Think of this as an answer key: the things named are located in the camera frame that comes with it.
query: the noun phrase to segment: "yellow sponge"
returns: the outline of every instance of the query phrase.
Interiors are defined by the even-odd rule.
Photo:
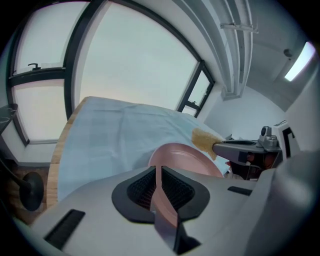
[[[192,131],[192,143],[201,151],[207,152],[212,160],[216,160],[216,153],[212,147],[215,143],[221,143],[223,140],[214,136],[210,132],[195,128]]]

